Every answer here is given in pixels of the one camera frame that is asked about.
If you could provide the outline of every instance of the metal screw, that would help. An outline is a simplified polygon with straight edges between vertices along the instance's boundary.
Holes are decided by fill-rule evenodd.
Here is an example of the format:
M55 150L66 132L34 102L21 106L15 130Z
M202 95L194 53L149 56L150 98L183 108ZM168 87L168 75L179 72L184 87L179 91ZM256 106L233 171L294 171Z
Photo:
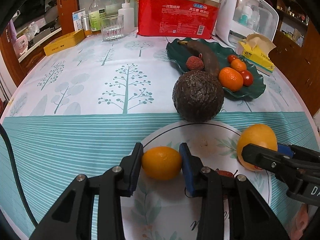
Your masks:
M114 166L114 167L112 168L112 171L115 172L115 173L118 173L118 172L120 172L121 170L122 170L122 168L121 168L120 166Z
M211 171L211 169L209 167L204 166L201 168L201 172L203 172L203 173L209 173L210 171Z
M77 176L77 181L83 181L85 179L85 175L84 174L79 174Z
M238 179L239 181L246 181L246 180L247 180L247 177L244 176L244 175L242 175L242 174L239 174L239 175L237 176L237 179Z

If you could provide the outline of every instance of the metal can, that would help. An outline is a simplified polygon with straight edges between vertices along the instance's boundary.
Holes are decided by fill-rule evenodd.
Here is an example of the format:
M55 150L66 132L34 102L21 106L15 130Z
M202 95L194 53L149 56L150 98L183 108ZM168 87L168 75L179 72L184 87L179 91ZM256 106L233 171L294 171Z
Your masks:
M81 24L82 24L82 28L84 30L84 36L85 37L92 36L89 14L83 15L81 17Z

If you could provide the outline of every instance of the yellow tissue box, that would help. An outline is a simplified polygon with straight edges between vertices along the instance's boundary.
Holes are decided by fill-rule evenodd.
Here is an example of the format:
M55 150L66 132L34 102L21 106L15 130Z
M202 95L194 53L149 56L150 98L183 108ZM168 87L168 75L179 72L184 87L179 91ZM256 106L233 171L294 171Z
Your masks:
M272 63L269 57L262 52L258 45L251 49L249 44L239 41L237 44L236 53L243 55L248 60L258 64L258 69L267 75L270 75L275 69L275 65Z
M73 46L76 46L83 39L84 39L83 30L71 32L51 41L48 45L44 47L44 52L47 56L49 56L58 51L62 51L64 49L68 49Z

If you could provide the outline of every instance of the leaf-shaped plate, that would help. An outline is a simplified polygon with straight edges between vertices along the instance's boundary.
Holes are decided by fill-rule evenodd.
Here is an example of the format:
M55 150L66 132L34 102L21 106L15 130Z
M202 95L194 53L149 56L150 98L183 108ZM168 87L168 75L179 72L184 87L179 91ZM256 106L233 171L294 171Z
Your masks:
M183 41L190 41L191 38L185 38ZM175 39L173 42L168 42L166 51L169 60L177 63L182 73L188 72L189 70L186 67L187 59L192 56L192 54L187 50L186 46L178 44L179 39ZM247 65L247 70L249 70L253 76L253 84L249 87L243 86L239 91L232 92L228 88L223 88L230 95L235 98L258 98L262 95L264 90L266 89L266 85L263 83L263 76L257 72L257 68L253 64L249 64L248 61L242 55L237 55L233 49L224 48L218 42L207 42L203 39L198 39L199 42L206 44L209 46L217 55L218 61L220 63L220 69L224 67L230 67L230 64L227 60L229 55L236 55L241 58L245 64Z

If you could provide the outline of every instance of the glass bottle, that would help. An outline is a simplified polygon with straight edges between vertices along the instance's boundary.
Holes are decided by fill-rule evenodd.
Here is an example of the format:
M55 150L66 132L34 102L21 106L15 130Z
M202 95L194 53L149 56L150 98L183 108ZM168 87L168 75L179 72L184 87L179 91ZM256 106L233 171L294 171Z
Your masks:
M106 7L101 0L93 0L89 7L89 18L92 34L101 34L101 19L106 16Z

